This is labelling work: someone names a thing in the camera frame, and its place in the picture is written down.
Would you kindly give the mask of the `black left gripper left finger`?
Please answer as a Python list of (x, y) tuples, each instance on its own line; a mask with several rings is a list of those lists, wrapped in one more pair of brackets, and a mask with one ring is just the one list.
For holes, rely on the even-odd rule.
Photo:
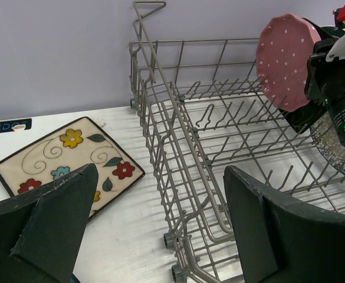
[(0, 282), (70, 282), (98, 183), (94, 164), (0, 201)]

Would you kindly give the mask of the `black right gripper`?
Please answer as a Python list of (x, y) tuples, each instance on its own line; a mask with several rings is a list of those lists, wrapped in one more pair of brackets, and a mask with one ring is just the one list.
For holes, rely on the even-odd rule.
[(326, 38), (314, 44), (313, 53), (307, 60), (307, 79), (304, 93), (309, 100), (336, 100), (337, 74), (334, 62), (327, 62), (326, 56), (335, 43)]

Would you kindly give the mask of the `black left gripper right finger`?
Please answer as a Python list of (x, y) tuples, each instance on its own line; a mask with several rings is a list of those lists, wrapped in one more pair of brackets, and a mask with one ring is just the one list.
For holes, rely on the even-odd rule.
[(345, 282), (345, 214), (305, 203), (235, 166), (224, 188), (246, 282)]

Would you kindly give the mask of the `pink polka dot plate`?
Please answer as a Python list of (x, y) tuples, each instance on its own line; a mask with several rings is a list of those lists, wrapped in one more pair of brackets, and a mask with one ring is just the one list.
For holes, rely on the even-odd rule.
[(293, 112), (306, 106), (307, 60), (321, 37), (313, 24), (294, 14), (270, 20), (259, 36), (257, 76), (266, 98)]

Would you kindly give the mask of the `black square floral plate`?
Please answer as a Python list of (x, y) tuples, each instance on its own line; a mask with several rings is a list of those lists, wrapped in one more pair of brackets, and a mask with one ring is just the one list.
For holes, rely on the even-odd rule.
[[(335, 26), (320, 27), (307, 18), (304, 18), (304, 20), (313, 25), (322, 40), (327, 39), (329, 36), (341, 38), (345, 34), (345, 30), (336, 29)], [(300, 107), (293, 112), (287, 112), (281, 109), (279, 109), (279, 111), (296, 133), (303, 133), (324, 114), (326, 114), (327, 107), (311, 101), (307, 105)]]

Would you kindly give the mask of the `speckled beige blue round plate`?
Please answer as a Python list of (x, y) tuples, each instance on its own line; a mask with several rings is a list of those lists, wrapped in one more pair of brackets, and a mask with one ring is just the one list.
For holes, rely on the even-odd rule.
[(311, 138), (322, 156), (332, 167), (345, 175), (345, 147), (340, 144), (328, 113), (310, 127)]

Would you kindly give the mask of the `grey wire dish rack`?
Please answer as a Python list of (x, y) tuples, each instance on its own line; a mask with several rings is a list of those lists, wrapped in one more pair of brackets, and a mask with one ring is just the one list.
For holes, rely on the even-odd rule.
[(262, 94), (257, 39), (153, 40), (146, 18), (165, 1), (134, 1), (131, 106), (150, 153), (176, 262), (175, 282), (242, 282), (223, 173), (234, 165), (300, 200), (345, 214), (345, 173), (296, 133)]

